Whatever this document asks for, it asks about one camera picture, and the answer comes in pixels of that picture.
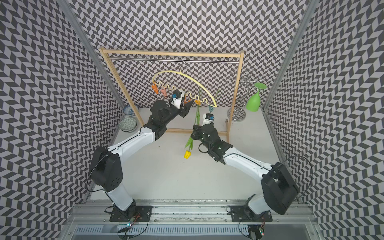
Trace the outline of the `metal rack rail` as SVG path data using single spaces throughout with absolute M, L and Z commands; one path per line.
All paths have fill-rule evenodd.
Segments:
M 236 61 L 204 61 L 204 60 L 167 60 L 167 59 L 148 59 L 148 58 L 116 58 L 111 57 L 109 60 L 119 61 L 140 61 L 140 62 L 173 62 L 173 63 L 213 63 L 213 64 L 239 64 Z

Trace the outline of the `yellow arched peg hanger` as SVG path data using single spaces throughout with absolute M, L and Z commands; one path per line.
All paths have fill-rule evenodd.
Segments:
M 172 90 L 175 90 L 177 87 L 175 87 L 175 86 L 172 86 L 172 85 L 169 85 L 169 84 L 165 84 L 165 83 L 163 83 L 162 81 L 159 81 L 159 82 L 156 82 L 156 80 L 155 80 L 155 78 L 157 77 L 157 76 L 159 76 L 160 74 L 165 74 L 165 73 L 172 73 L 172 74 L 176 74 L 176 75 L 180 75 L 180 76 L 183 76 L 184 78 L 186 78 L 186 79 L 188 79 L 189 81 L 191 81 L 191 82 L 193 82 L 193 83 L 195 83 L 197 86 L 199 86 L 200 88 L 201 88 L 201 90 L 203 90 L 209 97 L 210 97 L 210 99 L 212 100 L 212 102 L 213 102 L 213 104 L 211 105 L 211 104 L 209 104 L 209 101 L 208 101 L 208 99 L 207 98 L 203 98 L 203 99 L 200 99 L 200 96 L 199 95 L 195 95 L 195 96 L 193 96 L 192 94 L 191 94 L 191 92 L 187 92 L 187 95 L 188 96 L 190 96 L 190 98 L 191 99 L 193 99 L 193 100 L 198 100 L 198 101 L 200 101 L 201 103 L 205 103 L 205 104 L 207 104 L 208 106 L 210 106 L 210 107 L 213 107 L 213 108 L 217 108 L 218 107 L 218 105 L 217 105 L 217 102 L 216 102 L 216 99 L 214 98 L 214 96 L 200 83 L 200 82 L 198 82 L 197 80 L 195 80 L 194 78 L 192 78 L 191 76 L 189 76 L 189 75 L 186 75 L 186 74 L 184 74 L 184 73 L 182 73 L 182 72 L 177 72 L 177 71 L 161 71 L 161 72 L 158 72 L 158 73 L 156 73 L 156 74 L 154 74 L 153 75 L 153 77 L 152 77 L 152 83 L 154 84 L 154 85 L 160 85 L 162 88 L 164 88 L 164 89 L 169 89 L 169 88 L 171 88 Z

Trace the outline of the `right aluminium corner profile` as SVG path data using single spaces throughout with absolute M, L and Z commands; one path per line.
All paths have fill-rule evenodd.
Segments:
M 263 106 L 264 112 L 268 110 L 270 104 L 272 103 L 272 100 L 273 100 L 277 90 L 279 89 L 279 86 L 281 85 L 281 83 L 283 81 L 283 78 L 286 74 L 286 71 L 287 71 L 287 69 L 288 69 L 288 67 L 292 61 L 293 56 L 295 55 L 295 52 L 296 52 L 296 50 L 297 50 L 297 48 L 298 48 L 298 46 L 302 40 L 302 37 L 303 37 L 307 27 L 308 27 L 308 24 L 311 21 L 313 14 L 315 13 L 315 10 L 316 10 L 319 2 L 320 2 L 319 0 L 310 0 L 308 2 L 308 6 L 304 12 L 303 18 L 300 20 L 298 29 L 296 30 L 296 32 L 294 34 L 292 42 L 288 48 L 287 54 L 284 57 L 282 65 L 278 71 L 278 75 L 275 78 L 274 83 L 272 85 L 272 88 L 268 94 L 266 101 L 265 101 L 265 104 Z

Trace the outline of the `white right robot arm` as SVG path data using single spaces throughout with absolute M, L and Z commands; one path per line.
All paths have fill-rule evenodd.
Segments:
M 216 162 L 242 171 L 261 186 L 244 205 L 248 219 L 253 220 L 269 211 L 284 215 L 298 197 L 298 184 L 285 164 L 264 163 L 242 153 L 221 140 L 213 123 L 194 125 L 191 137 L 200 141 L 207 148 L 206 153 Z

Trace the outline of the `dark orange clothes peg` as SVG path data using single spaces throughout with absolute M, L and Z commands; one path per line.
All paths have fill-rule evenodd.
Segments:
M 155 92 L 157 95 L 160 94 L 160 92 L 159 92 L 159 88 L 158 88 L 157 84 L 152 84 L 152 85 L 151 85 L 151 88 L 154 90 L 154 92 Z

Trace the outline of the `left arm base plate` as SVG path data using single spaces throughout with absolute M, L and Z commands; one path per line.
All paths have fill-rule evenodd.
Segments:
M 122 211 L 114 206 L 112 213 L 110 215 L 110 222 L 119 222 L 125 223 L 129 222 L 131 218 L 136 218 L 136 222 L 147 223 L 152 215 L 152 206 L 134 206 L 131 205 L 127 210 Z

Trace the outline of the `blue patterned small bowl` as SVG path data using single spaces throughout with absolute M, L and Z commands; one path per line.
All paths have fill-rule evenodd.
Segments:
M 126 105 L 123 108 L 123 114 L 127 117 L 135 117 L 136 116 L 134 109 L 130 105 Z

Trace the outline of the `aluminium corner profile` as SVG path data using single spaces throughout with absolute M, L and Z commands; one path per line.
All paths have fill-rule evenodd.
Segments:
M 77 17 L 75 16 L 74 12 L 72 11 L 72 8 L 68 1 L 63 0 L 57 0 L 57 4 L 59 5 L 62 12 L 65 14 L 67 20 L 69 21 L 70 25 L 74 29 L 75 33 L 77 34 L 80 42 L 84 46 L 86 52 L 89 54 L 90 58 L 92 59 L 94 65 L 96 66 L 96 69 L 99 71 L 103 81 L 109 88 L 112 95 L 117 100 L 119 106 L 123 108 L 125 106 L 124 102 L 122 101 L 122 98 L 120 97 L 118 91 L 116 90 L 109 74 L 107 73 L 105 67 L 102 64 L 102 61 L 99 58 L 99 55 L 97 54 L 97 51 L 92 46 L 91 41 L 87 37 L 86 33 L 84 32 L 82 26 L 78 22 Z
M 295 55 L 295 52 L 296 52 L 296 50 L 297 50 L 297 48 L 298 48 L 298 46 L 302 40 L 302 37 L 303 37 L 307 27 L 308 27 L 308 24 L 311 21 L 313 14 L 315 13 L 315 10 L 316 10 L 319 2 L 320 2 L 319 0 L 310 0 L 308 2 L 308 6 L 304 12 L 303 18 L 300 20 L 298 29 L 296 30 L 296 32 L 294 34 L 292 42 L 288 48 L 287 54 L 284 57 L 282 65 L 278 71 L 278 75 L 275 78 L 274 83 L 272 85 L 272 88 L 268 94 L 266 101 L 265 101 L 265 104 L 263 106 L 264 112 L 268 110 L 270 104 L 272 103 L 272 100 L 273 100 L 277 90 L 279 89 L 279 86 L 281 85 L 281 83 L 283 81 L 283 78 L 286 74 L 286 71 L 287 71 L 287 69 L 288 69 L 288 67 L 292 61 L 293 56 Z

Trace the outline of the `wooden clothes rack frame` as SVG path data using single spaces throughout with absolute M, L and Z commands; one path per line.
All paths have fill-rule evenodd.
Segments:
M 241 51 L 240 53 L 187 53 L 187 52 L 159 52 L 159 51 L 133 51 L 133 50 L 107 50 L 104 47 L 101 47 L 99 49 L 99 52 L 101 56 L 103 57 L 104 61 L 106 62 L 108 68 L 110 69 L 110 72 L 112 73 L 113 77 L 117 81 L 120 89 L 122 90 L 124 96 L 128 100 L 131 108 L 133 109 L 135 116 L 138 118 L 140 124 L 144 126 L 144 121 L 142 119 L 142 116 L 138 112 L 138 109 L 136 108 L 127 88 L 125 87 L 122 79 L 120 78 L 114 64 L 111 61 L 110 54 L 120 54 L 120 55 L 148 55 L 148 56 L 173 56 L 173 57 L 202 57 L 202 58 L 238 58 L 238 70 L 237 70 L 237 78 L 236 78 L 236 83 L 234 87 L 234 95 L 233 95 L 233 100 L 232 100 L 232 105 L 230 108 L 230 116 L 229 119 L 226 120 L 226 131 L 225 132 L 220 132 L 218 131 L 219 135 L 226 135 L 227 137 L 227 142 L 230 142 L 230 130 L 232 126 L 232 121 L 233 121 L 233 114 L 235 110 L 235 104 L 236 104 L 236 98 L 237 98 L 237 93 L 238 93 L 238 88 L 239 88 L 239 83 L 240 83 L 240 78 L 241 78 L 241 73 L 242 73 L 242 68 L 243 68 L 243 62 L 244 62 L 244 56 L 245 56 L 245 51 Z M 152 82 L 155 82 L 155 77 L 158 76 L 161 73 L 174 73 L 178 74 L 181 76 L 184 76 L 185 78 L 188 78 L 190 81 L 193 81 L 195 84 L 197 84 L 202 90 L 204 90 L 208 96 L 211 98 L 213 101 L 214 105 L 209 105 L 211 107 L 217 108 L 217 103 L 215 98 L 209 91 L 197 80 L 193 79 L 192 77 L 185 75 L 184 73 L 181 72 L 175 72 L 175 71 L 163 71 L 159 72 L 158 74 L 155 74 L 153 76 Z M 201 103 L 205 103 L 208 105 L 208 100 L 203 99 L 201 100 Z M 192 129 L 176 129 L 176 128 L 171 128 L 167 130 L 170 133 L 192 133 Z

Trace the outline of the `left aluminium corner profile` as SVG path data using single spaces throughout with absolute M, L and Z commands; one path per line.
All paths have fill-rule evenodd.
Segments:
M 116 90 L 109 74 L 107 73 L 105 67 L 102 64 L 102 61 L 99 58 L 99 55 L 97 54 L 97 51 L 92 46 L 91 41 L 87 37 L 86 33 L 84 32 L 82 26 L 78 22 L 77 17 L 75 16 L 74 12 L 72 11 L 72 8 L 68 1 L 63 0 L 57 0 L 57 4 L 59 5 L 62 12 L 65 14 L 67 20 L 69 21 L 70 25 L 74 29 L 75 33 L 77 34 L 80 42 L 84 46 L 86 52 L 89 54 L 90 58 L 92 59 L 94 65 L 96 66 L 96 69 L 99 71 L 103 81 L 109 88 L 112 95 L 117 100 L 119 106 L 123 108 L 125 106 L 124 102 L 122 101 L 122 98 L 120 97 L 118 91 Z

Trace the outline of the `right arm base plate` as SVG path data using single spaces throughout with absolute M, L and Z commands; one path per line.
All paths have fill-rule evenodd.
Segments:
M 262 214 L 255 214 L 249 207 L 245 206 L 228 206 L 226 211 L 231 215 L 232 222 L 255 222 L 255 223 L 269 223 L 273 221 L 270 211 L 263 212 Z

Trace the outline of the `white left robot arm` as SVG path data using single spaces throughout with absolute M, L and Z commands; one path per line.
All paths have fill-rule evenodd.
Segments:
M 125 163 L 143 147 L 157 141 L 167 130 L 167 125 L 177 116 L 188 115 L 193 101 L 181 102 L 177 108 L 171 101 L 156 101 L 150 108 L 148 122 L 133 136 L 110 147 L 97 147 L 93 153 L 89 180 L 100 186 L 120 212 L 128 212 L 136 204 L 122 181 L 128 176 L 123 172 Z

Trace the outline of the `green patterned bowl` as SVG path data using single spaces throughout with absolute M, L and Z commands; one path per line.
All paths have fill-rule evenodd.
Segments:
M 138 126 L 136 118 L 124 117 L 119 123 L 119 129 L 125 133 L 132 133 Z

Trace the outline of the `yellow tulip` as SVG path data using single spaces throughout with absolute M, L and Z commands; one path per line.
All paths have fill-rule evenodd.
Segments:
M 201 100 L 200 100 L 200 97 L 202 96 L 202 88 L 199 87 L 199 94 L 198 96 L 196 97 L 196 99 L 194 100 L 195 104 L 197 105 L 197 110 L 196 110 L 196 116 L 195 116 L 195 121 L 194 121 L 194 125 L 199 125 L 200 124 L 200 107 L 201 107 Z M 192 155 L 192 150 L 193 150 L 193 146 L 194 146 L 194 132 L 191 133 L 186 145 L 185 145 L 185 148 L 188 148 L 185 152 L 185 155 L 184 155 L 184 158 L 185 159 L 188 159 L 191 155 Z

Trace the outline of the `pink clothes peg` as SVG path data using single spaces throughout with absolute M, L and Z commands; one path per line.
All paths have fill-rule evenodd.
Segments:
M 164 96 L 164 98 L 167 98 L 167 97 L 168 97 L 167 89 L 161 88 L 161 93 L 162 93 L 162 95 Z

